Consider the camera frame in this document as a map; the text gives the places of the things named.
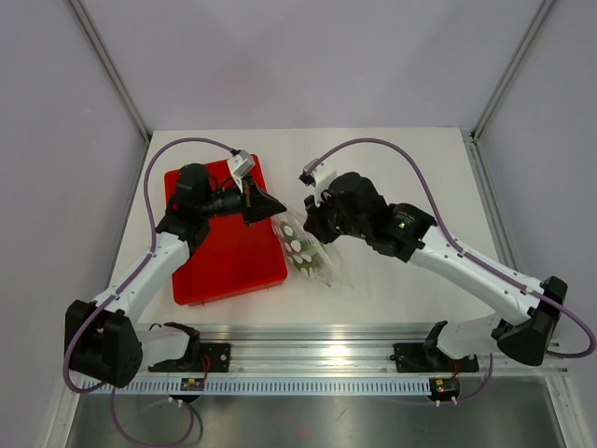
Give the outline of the clear dotted zip bag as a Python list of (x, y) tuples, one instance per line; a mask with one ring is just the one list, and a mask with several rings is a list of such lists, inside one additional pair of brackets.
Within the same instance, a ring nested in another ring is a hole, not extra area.
[(353, 287), (338, 249), (332, 244), (320, 243), (305, 231), (300, 215), (284, 212), (273, 217), (271, 225), (288, 264), (301, 275), (327, 287)]

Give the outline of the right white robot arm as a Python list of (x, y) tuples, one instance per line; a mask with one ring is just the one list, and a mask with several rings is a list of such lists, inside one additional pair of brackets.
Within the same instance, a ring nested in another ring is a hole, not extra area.
[(304, 229), (320, 243), (358, 238), (383, 256), (447, 279), (493, 309), (483, 318), (437, 322), (416, 350), (411, 368), (448, 371), (461, 359), (494, 351), (527, 366), (542, 364), (567, 293), (563, 280), (515, 273), (449, 240), (434, 216), (409, 203), (388, 203), (356, 172), (314, 171), (300, 179), (314, 188), (304, 201)]

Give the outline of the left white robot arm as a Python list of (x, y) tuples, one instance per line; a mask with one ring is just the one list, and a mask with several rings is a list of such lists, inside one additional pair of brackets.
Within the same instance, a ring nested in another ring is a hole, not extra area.
[(116, 388), (144, 370), (207, 373), (211, 360), (198, 330), (167, 322), (157, 330), (138, 331), (138, 320), (166, 281), (195, 259), (213, 221), (238, 217), (245, 226), (269, 224), (285, 210), (251, 170), (232, 171), (218, 183), (204, 164), (179, 169), (164, 216), (149, 221), (146, 252), (113, 286), (67, 308), (62, 362), (66, 385), (77, 393), (85, 391), (73, 382), (74, 372)]

